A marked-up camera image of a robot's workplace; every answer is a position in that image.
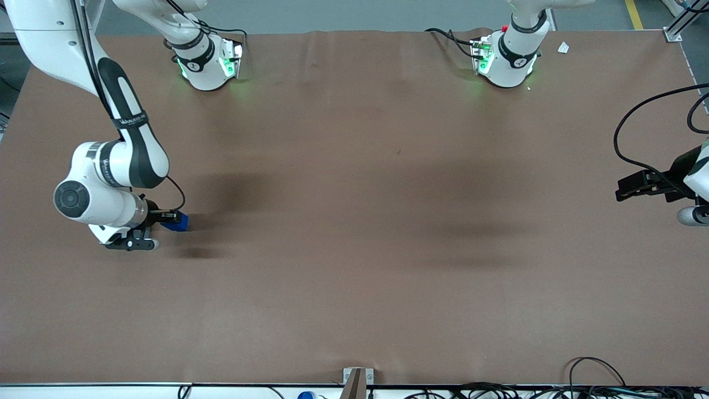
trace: gray floor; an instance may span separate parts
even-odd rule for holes
[[[645,28],[661,28],[673,16],[659,0],[636,0]],[[222,28],[249,33],[303,33],[309,31],[378,30],[422,31],[438,27],[466,31],[479,26],[499,27],[509,21],[502,0],[211,0],[199,17]],[[632,22],[624,0],[597,0],[584,9],[556,10],[560,31],[625,30]],[[0,31],[9,22],[0,15]],[[149,25],[119,10],[111,0],[97,29],[99,35],[154,35]],[[709,82],[709,16],[699,18],[682,34],[683,47],[698,82]],[[17,47],[0,47],[0,77],[21,87],[29,62]],[[0,111],[11,115],[17,92],[0,82]],[[3,118],[0,115],[0,128]]]

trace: metal frame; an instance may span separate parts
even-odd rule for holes
[[[690,4],[691,9],[695,10],[703,10],[706,9],[709,6],[709,0],[695,0],[693,3]],[[691,23],[693,23],[697,18],[699,18],[701,14],[695,13],[692,11],[684,10],[682,13],[680,13],[672,23],[669,24],[669,26],[665,26],[662,28],[662,31],[664,32],[665,35],[665,40],[667,40],[668,43],[671,42],[681,42],[682,41],[682,36],[680,33],[684,28],[689,26]]]

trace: yellow floor line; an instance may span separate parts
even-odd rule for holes
[[[637,13],[637,7],[635,6],[635,0],[625,0],[625,6],[627,7],[627,13],[630,14],[633,29],[643,29],[640,15]]]

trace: green led light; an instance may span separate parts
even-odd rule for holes
[[[226,77],[234,76],[234,62],[231,62],[229,59],[225,60],[223,58],[219,58],[219,60],[221,61],[222,69],[224,70],[224,75],[226,75]]]
[[[182,67],[182,62],[180,62],[179,58],[177,59],[177,64],[179,65],[179,69],[182,71],[182,77],[187,79],[187,72],[184,71],[184,67]]]

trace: brown table surface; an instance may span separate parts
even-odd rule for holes
[[[474,33],[461,34],[472,37]],[[564,40],[566,55],[556,52]],[[198,92],[157,37],[102,38],[184,188],[193,232],[108,251],[52,206],[97,99],[31,71],[0,146],[0,381],[631,384],[709,377],[709,230],[689,201],[619,204],[613,129],[692,83],[659,31],[554,32],[522,86],[428,33],[249,37],[242,82]],[[620,144],[667,168],[703,137],[688,92]],[[170,207],[165,183],[149,198]],[[578,383],[614,383],[599,366]]]

